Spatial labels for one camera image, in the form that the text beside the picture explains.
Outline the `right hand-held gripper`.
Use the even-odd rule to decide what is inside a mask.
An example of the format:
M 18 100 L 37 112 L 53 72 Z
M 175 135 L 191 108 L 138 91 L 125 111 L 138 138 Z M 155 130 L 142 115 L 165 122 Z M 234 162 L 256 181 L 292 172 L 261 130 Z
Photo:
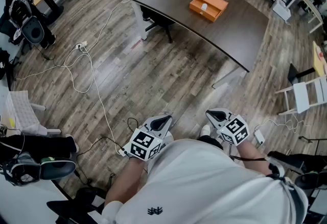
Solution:
M 249 128 L 246 121 L 237 115 L 234 119 L 225 124 L 225 118 L 231 116 L 226 108 L 212 108 L 206 111 L 206 117 L 214 128 L 220 128 L 218 133 L 222 139 L 231 145 L 238 146 L 249 137 Z

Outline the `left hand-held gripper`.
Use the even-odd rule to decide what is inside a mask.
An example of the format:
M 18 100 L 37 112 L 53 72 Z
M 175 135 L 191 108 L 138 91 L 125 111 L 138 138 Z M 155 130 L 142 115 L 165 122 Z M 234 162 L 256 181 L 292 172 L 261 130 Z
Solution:
M 130 154 L 148 161 L 159 153 L 163 138 L 172 123 L 171 115 L 157 115 L 148 118 L 130 139 Z

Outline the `person's left forearm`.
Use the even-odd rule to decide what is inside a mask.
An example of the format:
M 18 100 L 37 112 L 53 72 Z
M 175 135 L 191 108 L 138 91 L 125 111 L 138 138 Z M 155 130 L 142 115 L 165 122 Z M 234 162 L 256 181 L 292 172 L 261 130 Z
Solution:
M 145 161 L 130 158 L 107 192 L 105 206 L 112 202 L 124 204 L 136 195 L 145 166 Z

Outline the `person's right forearm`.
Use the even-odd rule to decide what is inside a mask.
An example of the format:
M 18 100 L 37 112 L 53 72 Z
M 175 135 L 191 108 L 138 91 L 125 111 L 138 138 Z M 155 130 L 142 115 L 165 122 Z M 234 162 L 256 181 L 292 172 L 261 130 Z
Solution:
M 265 176 L 272 174 L 272 171 L 269 169 L 269 162 L 254 161 L 254 159 L 264 158 L 264 155 L 257 150 L 251 141 L 244 140 L 237 146 L 237 150 L 241 158 L 252 159 L 252 161 L 243 161 L 246 168 L 260 172 Z

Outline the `person's left white shoe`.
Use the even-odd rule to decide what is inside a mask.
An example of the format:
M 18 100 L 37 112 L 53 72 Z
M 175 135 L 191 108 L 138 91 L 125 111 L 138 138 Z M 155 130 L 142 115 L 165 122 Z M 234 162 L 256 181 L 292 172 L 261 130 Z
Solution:
M 166 136 L 163 139 L 163 144 L 168 145 L 169 143 L 173 142 L 174 138 L 170 131 L 167 132 Z

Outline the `person's black trousers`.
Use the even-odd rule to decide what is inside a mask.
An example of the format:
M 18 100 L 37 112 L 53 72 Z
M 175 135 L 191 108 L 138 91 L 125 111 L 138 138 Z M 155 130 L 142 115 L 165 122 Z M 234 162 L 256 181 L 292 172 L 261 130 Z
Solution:
M 208 144 L 211 144 L 211 145 L 216 146 L 216 147 L 220 148 L 221 150 L 223 150 L 223 146 L 218 142 L 218 140 L 216 140 L 215 138 L 212 138 L 209 135 L 200 136 L 198 138 L 198 140 L 208 143 Z

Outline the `white charger adapter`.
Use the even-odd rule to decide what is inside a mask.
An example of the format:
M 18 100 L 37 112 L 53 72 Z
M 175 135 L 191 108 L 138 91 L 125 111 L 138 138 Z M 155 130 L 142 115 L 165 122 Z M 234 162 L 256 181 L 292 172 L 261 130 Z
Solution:
M 254 136 L 259 144 L 263 144 L 265 142 L 265 138 L 259 129 L 254 131 Z

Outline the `white plug adapter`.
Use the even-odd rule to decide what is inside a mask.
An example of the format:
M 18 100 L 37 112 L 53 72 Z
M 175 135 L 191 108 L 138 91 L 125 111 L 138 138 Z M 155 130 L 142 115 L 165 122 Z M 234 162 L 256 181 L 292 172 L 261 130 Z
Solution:
M 118 153 L 121 155 L 121 156 L 127 156 L 128 158 L 131 157 L 131 154 L 130 154 L 130 151 L 131 151 L 131 144 L 132 142 L 128 142 L 126 143 L 123 147 L 121 147 L 118 151 Z

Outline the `person's white t-shirt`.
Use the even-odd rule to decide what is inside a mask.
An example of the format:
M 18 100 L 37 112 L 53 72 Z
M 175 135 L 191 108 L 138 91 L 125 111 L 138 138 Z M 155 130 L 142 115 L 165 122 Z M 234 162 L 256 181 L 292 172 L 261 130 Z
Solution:
M 122 204 L 104 206 L 106 224 L 302 224 L 305 193 L 289 179 L 236 164 L 220 148 L 192 139 L 168 144 L 148 178 Z

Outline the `white wooden chair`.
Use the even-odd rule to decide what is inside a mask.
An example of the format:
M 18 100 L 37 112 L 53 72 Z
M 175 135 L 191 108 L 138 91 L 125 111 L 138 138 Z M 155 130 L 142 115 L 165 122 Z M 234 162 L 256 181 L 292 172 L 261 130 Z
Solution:
M 307 91 L 308 84 L 314 84 L 317 102 L 314 104 L 309 103 L 309 96 Z M 295 97 L 295 108 L 290 109 L 288 103 L 287 92 L 293 91 Z M 299 114 L 311 107 L 327 103 L 327 76 L 318 77 L 316 79 L 310 80 L 308 82 L 301 82 L 293 84 L 291 87 L 287 87 L 276 91 L 275 94 L 283 93 L 286 101 L 287 110 L 279 113 L 278 115 L 288 115 L 288 114 Z

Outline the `white air purifier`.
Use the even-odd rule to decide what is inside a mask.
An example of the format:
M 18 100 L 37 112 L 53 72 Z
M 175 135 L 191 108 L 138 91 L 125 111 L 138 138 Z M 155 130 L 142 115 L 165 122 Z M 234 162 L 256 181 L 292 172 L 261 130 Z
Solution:
M 275 0 L 272 10 L 284 21 L 288 21 L 291 17 L 290 9 L 288 9 L 282 0 Z

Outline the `white quilted chair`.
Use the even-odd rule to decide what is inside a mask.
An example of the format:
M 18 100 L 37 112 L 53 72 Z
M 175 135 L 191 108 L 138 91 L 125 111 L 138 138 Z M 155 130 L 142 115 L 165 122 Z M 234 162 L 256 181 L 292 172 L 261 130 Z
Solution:
M 5 102 L 0 126 L 7 128 L 6 136 L 29 135 L 49 137 L 60 135 L 60 129 L 47 129 L 41 125 L 35 111 L 46 110 L 46 107 L 29 101 L 27 91 L 10 91 Z

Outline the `white desk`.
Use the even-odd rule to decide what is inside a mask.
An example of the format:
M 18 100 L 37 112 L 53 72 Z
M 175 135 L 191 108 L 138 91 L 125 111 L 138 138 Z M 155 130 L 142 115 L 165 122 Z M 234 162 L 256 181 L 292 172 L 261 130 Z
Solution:
M 18 187 L 0 175 L 0 215 L 8 224 L 55 224 L 58 215 L 46 203 L 66 199 L 52 181 Z

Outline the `yellow table with black pedestal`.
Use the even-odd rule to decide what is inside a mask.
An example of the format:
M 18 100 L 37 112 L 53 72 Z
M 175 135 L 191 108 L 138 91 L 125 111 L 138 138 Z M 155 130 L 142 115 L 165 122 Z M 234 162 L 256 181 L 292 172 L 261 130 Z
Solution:
M 324 58 L 320 46 L 315 41 L 313 41 L 313 66 L 307 70 L 299 72 L 291 63 L 287 78 L 293 85 L 295 83 L 299 83 L 302 77 L 312 73 L 316 73 L 320 77 L 327 75 L 327 61 Z

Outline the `white frame table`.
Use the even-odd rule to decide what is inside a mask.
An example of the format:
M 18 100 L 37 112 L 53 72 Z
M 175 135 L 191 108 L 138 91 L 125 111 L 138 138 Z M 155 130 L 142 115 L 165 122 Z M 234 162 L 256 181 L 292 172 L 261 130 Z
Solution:
M 313 5 L 313 3 L 310 0 L 303 0 L 303 2 L 307 5 L 307 9 L 308 9 L 308 15 L 309 15 L 308 24 L 312 23 L 313 21 L 316 21 L 315 26 L 312 27 L 309 31 L 309 33 L 312 34 L 315 30 L 317 30 L 319 27 L 323 25 L 323 19 L 318 9 Z

